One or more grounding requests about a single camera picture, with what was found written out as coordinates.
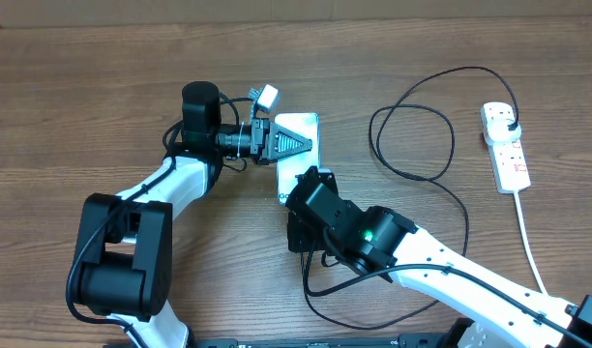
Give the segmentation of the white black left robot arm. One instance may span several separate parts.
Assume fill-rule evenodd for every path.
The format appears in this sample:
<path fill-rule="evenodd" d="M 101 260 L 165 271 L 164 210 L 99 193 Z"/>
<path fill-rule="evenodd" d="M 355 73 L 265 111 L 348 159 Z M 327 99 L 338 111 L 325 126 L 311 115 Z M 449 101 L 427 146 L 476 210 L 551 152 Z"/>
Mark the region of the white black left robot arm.
<path fill-rule="evenodd" d="M 172 224 L 214 186 L 231 160 L 275 163 L 278 199 L 285 202 L 296 175 L 319 163 L 319 118 L 314 113 L 269 114 L 277 88 L 252 89 L 250 118 L 222 122 L 235 102 L 208 81 L 182 89 L 181 121 L 163 135 L 161 167 L 116 195 L 94 193 L 84 202 L 66 283 L 66 304 L 84 323 L 115 325 L 135 347 L 193 347 L 168 294 L 172 278 Z"/>

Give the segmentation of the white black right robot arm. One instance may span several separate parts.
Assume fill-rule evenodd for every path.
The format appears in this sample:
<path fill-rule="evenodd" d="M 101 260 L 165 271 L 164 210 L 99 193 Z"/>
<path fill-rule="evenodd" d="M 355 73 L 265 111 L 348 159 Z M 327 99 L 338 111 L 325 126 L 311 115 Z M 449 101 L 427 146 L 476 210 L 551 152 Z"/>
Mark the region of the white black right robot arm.
<path fill-rule="evenodd" d="M 575 305 L 532 291 L 461 256 L 426 229 L 381 206 L 338 195 L 331 172 L 298 175 L 286 208 L 305 228 L 305 250 L 324 250 L 356 277 L 317 296 L 380 276 L 424 293 L 513 347 L 592 347 L 592 296 Z"/>

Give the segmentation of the Samsung Galaxy smartphone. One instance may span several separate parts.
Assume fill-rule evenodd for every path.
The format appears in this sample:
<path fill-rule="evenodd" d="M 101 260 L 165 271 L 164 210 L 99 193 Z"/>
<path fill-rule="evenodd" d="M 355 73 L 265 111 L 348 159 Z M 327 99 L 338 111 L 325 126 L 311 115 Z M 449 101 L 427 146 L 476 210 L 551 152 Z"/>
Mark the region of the Samsung Galaxy smartphone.
<path fill-rule="evenodd" d="M 319 146 L 319 119 L 315 113 L 282 113 L 275 122 L 312 141 L 310 151 L 280 159 L 277 163 L 277 193 L 279 202 L 285 205 L 289 193 L 297 185 L 297 176 L 311 166 L 321 167 Z"/>

